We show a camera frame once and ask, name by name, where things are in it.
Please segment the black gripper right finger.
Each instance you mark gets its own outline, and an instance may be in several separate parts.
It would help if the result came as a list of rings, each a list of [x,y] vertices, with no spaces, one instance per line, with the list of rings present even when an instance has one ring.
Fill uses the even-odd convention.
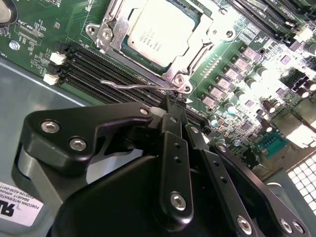
[[[209,180],[220,203],[227,237],[308,237],[302,220],[223,143],[208,146],[187,120],[184,99],[176,111],[185,126],[193,162]]]

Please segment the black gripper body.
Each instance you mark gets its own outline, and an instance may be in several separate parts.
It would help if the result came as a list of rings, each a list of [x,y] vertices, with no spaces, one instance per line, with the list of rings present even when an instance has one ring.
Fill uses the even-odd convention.
[[[139,158],[72,194],[53,223],[55,237],[227,237],[225,215],[207,177],[191,170],[192,221],[170,232],[154,218],[157,158]]]

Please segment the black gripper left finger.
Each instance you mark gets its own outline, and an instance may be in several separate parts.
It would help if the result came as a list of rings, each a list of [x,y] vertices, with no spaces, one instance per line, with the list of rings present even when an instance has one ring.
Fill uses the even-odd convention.
[[[21,133],[21,173],[57,216],[77,191],[139,158],[159,160],[154,218],[186,226],[194,214],[188,143],[176,99],[37,111]]]

